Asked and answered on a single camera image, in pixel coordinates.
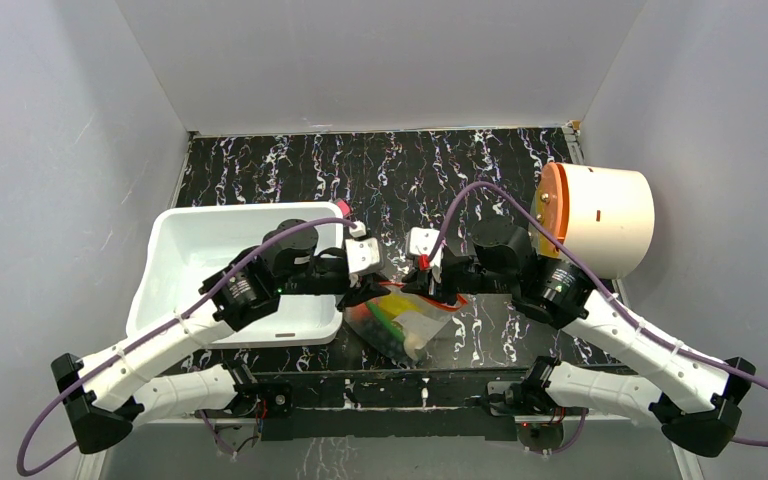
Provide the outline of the yellow starfruit toy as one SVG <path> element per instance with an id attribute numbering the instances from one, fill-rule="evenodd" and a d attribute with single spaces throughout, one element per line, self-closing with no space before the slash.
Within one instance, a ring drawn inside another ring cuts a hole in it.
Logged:
<path id="1" fill-rule="evenodd" d="M 421 308 L 411 299 L 396 294 L 379 297 L 377 306 L 388 318 L 396 318 L 407 312 L 422 312 Z"/>

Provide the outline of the black grape bunch toy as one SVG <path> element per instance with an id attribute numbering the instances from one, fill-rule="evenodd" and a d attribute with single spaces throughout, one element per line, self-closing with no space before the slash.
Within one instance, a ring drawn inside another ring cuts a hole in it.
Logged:
<path id="1" fill-rule="evenodd" d="M 392 324 L 374 321 L 368 325 L 368 342 L 381 352 L 403 350 L 404 333 Z"/>

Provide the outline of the clear orange zip bag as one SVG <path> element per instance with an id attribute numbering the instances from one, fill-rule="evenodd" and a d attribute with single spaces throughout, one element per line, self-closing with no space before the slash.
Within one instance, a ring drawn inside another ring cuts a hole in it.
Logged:
<path id="1" fill-rule="evenodd" d="M 466 298 L 461 295 L 456 297 L 456 301 L 452 305 L 442 304 L 436 301 L 425 300 L 422 297 L 405 294 L 400 290 L 402 286 L 400 283 L 383 282 L 382 285 L 387 286 L 391 291 L 390 294 L 396 294 L 406 296 L 416 303 L 422 310 L 418 312 L 407 312 L 399 315 L 396 318 L 391 318 L 397 327 L 400 327 L 404 332 L 404 335 L 410 331 L 427 340 L 425 346 L 425 357 L 419 362 L 414 362 L 409 359 L 404 350 L 400 352 L 385 351 L 381 352 L 372 346 L 369 342 L 368 325 L 374 321 L 377 321 L 371 312 L 364 304 L 356 307 L 347 308 L 343 311 L 343 321 L 348 327 L 359 335 L 364 341 L 366 341 L 371 347 L 373 347 L 378 353 L 394 361 L 402 366 L 414 367 L 422 363 L 427 357 L 428 344 L 440 334 L 443 328 L 453 319 L 454 314 L 459 312 L 463 307 L 468 304 Z M 367 301 L 377 304 L 377 299 Z"/>

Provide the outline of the beige mushroom toy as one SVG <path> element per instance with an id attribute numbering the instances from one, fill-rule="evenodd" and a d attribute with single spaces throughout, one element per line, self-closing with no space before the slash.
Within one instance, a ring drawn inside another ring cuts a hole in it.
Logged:
<path id="1" fill-rule="evenodd" d="M 425 357 L 425 346 L 427 340 L 423 337 L 408 331 L 403 341 L 403 350 L 409 359 L 419 362 Z"/>

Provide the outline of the green chili pepper toy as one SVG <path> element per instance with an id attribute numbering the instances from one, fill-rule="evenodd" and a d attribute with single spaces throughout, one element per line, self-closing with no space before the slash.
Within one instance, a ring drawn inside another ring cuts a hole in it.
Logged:
<path id="1" fill-rule="evenodd" d="M 375 303 L 365 302 L 364 305 L 371 312 L 380 325 L 396 340 L 403 341 L 404 332 L 397 327 L 391 318 Z"/>

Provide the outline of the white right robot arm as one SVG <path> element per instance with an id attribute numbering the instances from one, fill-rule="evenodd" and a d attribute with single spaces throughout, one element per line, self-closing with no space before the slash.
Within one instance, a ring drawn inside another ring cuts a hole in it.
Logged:
<path id="1" fill-rule="evenodd" d="M 438 246 L 437 238 L 434 229 L 408 233 L 413 265 L 404 292 L 448 306 L 463 294 L 506 294 L 527 318 L 596 345 L 630 368 L 617 375 L 541 356 L 522 381 L 490 384 L 480 398 L 484 408 L 508 416 L 596 410 L 657 427 L 672 443 L 708 458 L 732 441 L 754 373 L 750 363 L 683 356 L 676 339 L 634 319 L 574 264 L 538 254 L 528 231 L 506 218 L 478 222 L 467 256 Z"/>

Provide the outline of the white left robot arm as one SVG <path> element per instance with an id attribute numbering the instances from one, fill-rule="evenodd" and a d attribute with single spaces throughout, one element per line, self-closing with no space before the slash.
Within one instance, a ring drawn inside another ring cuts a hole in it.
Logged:
<path id="1" fill-rule="evenodd" d="M 246 416 L 257 407 L 259 391 L 235 368 L 174 376 L 165 370 L 276 313 L 284 296 L 335 295 L 337 309 L 344 310 L 388 294 L 380 243 L 362 223 L 346 221 L 349 236 L 340 246 L 316 250 L 317 229 L 329 222 L 286 220 L 206 278 L 198 300 L 183 312 L 164 314 L 147 332 L 105 351 L 55 358 L 51 371 L 76 448 L 104 451 L 138 425 L 178 413 Z"/>

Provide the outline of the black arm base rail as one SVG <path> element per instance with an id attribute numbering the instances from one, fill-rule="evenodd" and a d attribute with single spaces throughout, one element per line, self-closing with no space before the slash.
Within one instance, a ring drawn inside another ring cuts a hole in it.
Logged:
<path id="1" fill-rule="evenodd" d="M 481 437 L 516 439 L 510 417 L 477 402 L 489 383 L 519 383 L 524 367 L 479 369 L 264 372 L 254 378 L 266 394 L 262 438 Z"/>

